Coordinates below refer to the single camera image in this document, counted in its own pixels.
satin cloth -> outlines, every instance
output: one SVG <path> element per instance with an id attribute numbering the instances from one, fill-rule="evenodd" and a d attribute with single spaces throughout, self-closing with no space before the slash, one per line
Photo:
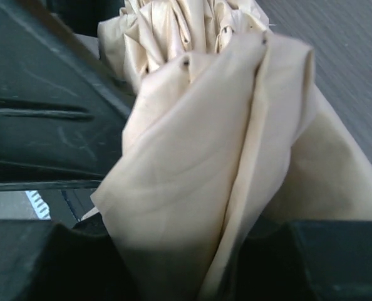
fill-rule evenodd
<path id="1" fill-rule="evenodd" d="M 137 99 L 92 200 L 144 300 L 231 298 L 262 213 L 372 220 L 372 166 L 315 86 L 313 49 L 255 1 L 126 0 L 98 37 Z"/>

fabric bundle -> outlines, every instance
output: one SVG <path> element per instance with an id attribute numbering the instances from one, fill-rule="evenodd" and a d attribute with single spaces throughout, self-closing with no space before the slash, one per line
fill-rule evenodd
<path id="1" fill-rule="evenodd" d="M 264 213 L 372 220 L 372 166 L 314 84 L 314 55 L 254 0 L 127 0 L 98 28 L 137 99 L 92 200 L 145 300 L 228 298 Z"/>

wrinkled cloth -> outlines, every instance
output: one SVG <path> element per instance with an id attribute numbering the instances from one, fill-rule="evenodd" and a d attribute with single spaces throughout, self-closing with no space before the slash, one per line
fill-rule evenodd
<path id="1" fill-rule="evenodd" d="M 98 37 L 137 99 L 92 200 L 145 300 L 225 298 L 261 213 L 372 219 L 372 167 L 313 50 L 255 1 L 129 0 Z"/>

cream cloth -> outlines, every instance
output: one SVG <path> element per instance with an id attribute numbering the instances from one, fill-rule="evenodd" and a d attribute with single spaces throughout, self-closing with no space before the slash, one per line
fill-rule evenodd
<path id="1" fill-rule="evenodd" d="M 372 219 L 372 167 L 315 87 L 312 49 L 268 25 L 253 0 L 129 0 L 98 28 L 138 96 L 92 199 L 145 300 L 224 297 L 266 207 Z"/>

beige fabric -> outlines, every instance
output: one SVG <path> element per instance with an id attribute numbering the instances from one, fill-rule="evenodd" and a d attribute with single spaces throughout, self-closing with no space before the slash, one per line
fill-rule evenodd
<path id="1" fill-rule="evenodd" d="M 278 190 L 278 221 L 372 219 L 372 167 L 315 87 L 310 47 L 265 33 L 253 0 L 125 4 L 100 47 L 138 97 L 92 198 L 145 300 L 223 297 Z"/>

